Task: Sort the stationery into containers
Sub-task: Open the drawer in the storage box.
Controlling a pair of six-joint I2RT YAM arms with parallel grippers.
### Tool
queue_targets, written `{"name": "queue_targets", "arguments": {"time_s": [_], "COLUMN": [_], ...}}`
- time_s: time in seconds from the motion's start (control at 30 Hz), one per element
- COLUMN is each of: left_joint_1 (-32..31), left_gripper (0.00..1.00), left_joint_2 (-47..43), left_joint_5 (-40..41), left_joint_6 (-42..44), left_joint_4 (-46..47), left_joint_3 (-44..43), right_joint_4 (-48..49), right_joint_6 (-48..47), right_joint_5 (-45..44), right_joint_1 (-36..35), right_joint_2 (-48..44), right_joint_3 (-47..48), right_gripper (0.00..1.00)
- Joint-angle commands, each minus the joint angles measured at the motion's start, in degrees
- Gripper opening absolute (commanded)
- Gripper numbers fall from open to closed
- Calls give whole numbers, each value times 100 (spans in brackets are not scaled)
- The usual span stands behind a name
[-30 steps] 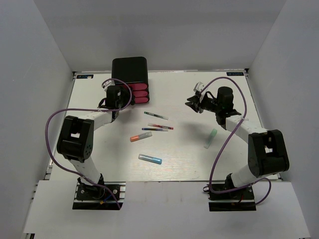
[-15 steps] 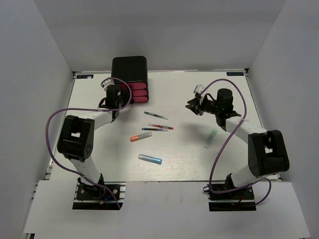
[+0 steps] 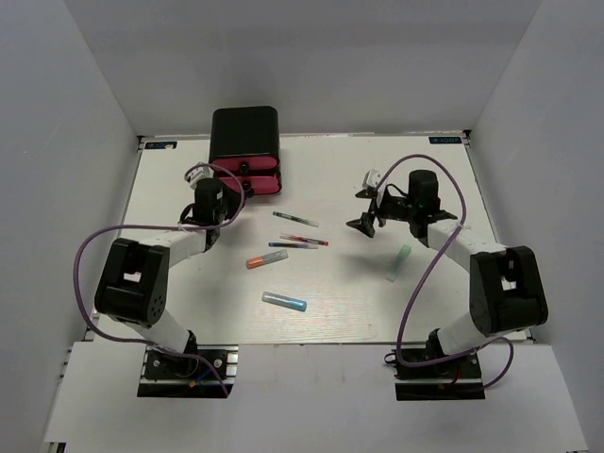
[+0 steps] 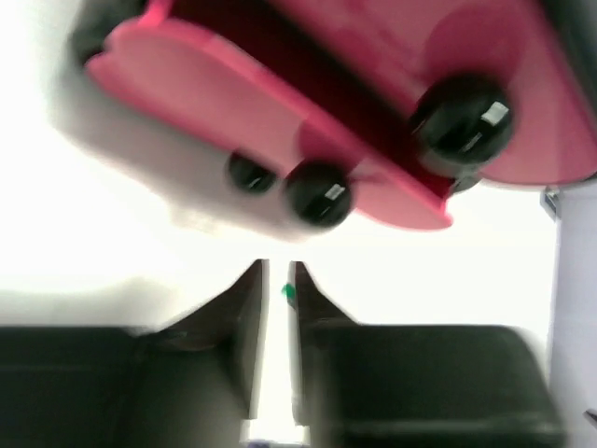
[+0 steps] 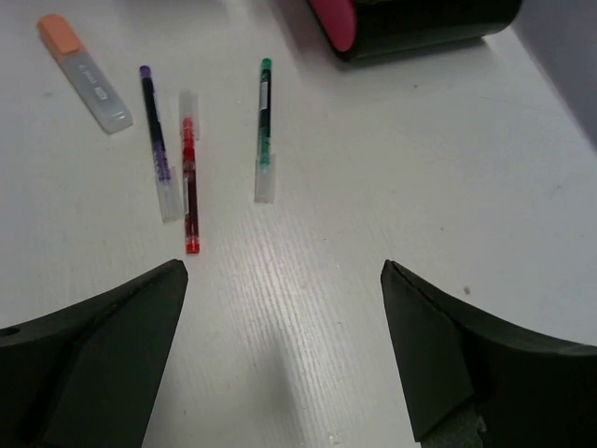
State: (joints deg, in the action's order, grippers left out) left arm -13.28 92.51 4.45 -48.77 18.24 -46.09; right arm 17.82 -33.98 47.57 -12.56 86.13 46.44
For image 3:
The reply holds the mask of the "pink top drawer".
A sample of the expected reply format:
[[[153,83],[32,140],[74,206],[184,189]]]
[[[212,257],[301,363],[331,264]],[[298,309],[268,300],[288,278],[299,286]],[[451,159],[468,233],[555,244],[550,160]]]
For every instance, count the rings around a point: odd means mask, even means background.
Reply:
[[[275,169],[279,160],[273,157],[241,157],[216,159],[212,163],[230,172],[250,173]]]

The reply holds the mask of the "green highlighter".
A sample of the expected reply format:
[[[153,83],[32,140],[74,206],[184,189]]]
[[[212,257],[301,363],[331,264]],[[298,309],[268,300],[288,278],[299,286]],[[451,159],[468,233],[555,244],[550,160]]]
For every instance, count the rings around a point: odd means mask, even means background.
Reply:
[[[399,274],[402,271],[405,261],[410,256],[410,254],[411,254],[411,247],[407,244],[402,245],[396,255],[394,264],[392,265],[391,269],[389,270],[388,274],[386,275],[386,279],[388,281],[395,282],[395,280],[397,279],[397,277],[399,276]]]

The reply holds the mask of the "orange highlighter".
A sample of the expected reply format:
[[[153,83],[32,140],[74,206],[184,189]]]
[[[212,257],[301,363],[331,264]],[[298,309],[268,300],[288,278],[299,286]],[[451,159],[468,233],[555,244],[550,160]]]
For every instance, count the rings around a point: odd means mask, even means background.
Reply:
[[[245,265],[247,269],[251,270],[264,265],[279,262],[281,260],[286,260],[287,258],[289,258],[288,251],[285,249],[281,249],[275,252],[271,252],[262,256],[249,259],[246,261]]]

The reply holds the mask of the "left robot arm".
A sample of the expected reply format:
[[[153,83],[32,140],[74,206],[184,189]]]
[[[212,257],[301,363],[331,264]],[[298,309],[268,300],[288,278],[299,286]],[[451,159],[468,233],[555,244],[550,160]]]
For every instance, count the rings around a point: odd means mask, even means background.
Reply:
[[[113,242],[94,297],[98,312],[132,328],[154,347],[169,350],[167,365],[181,377],[197,370],[200,356],[193,333],[166,309],[169,271],[209,251],[220,237],[220,226],[244,205],[239,191],[213,177],[194,183],[193,194],[176,230],[146,241]]]

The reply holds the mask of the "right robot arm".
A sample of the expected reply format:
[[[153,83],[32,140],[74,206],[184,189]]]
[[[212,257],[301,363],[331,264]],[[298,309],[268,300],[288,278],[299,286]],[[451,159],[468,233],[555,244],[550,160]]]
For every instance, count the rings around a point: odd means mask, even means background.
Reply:
[[[548,306],[534,252],[527,246],[487,240],[443,210],[434,172],[411,172],[407,191],[392,195],[378,172],[370,170],[357,196],[370,205],[360,218],[348,222],[349,227],[372,238],[375,228],[389,220],[406,223],[413,238],[435,251],[430,269],[440,258],[449,257],[469,276],[467,312],[430,333],[421,360],[408,361],[397,348],[395,356],[401,365],[427,366],[433,374],[445,377],[459,367],[461,357],[499,337],[547,321]]]

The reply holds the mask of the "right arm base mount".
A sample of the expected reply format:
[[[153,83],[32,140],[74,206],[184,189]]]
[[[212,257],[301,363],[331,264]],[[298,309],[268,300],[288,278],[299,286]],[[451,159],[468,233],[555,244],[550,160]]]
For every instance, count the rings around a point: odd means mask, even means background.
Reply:
[[[476,355],[437,365],[408,367],[397,361],[392,350],[384,356],[384,362],[394,368],[397,401],[467,401],[485,398]]]

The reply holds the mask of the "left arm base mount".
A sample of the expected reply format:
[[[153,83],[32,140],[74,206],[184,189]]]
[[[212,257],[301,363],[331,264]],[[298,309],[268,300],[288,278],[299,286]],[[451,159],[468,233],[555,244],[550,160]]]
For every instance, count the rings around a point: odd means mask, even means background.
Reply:
[[[237,374],[237,345],[199,345],[198,354],[216,370],[228,392]],[[224,399],[227,394],[204,362],[178,359],[148,348],[143,357],[137,397]]]

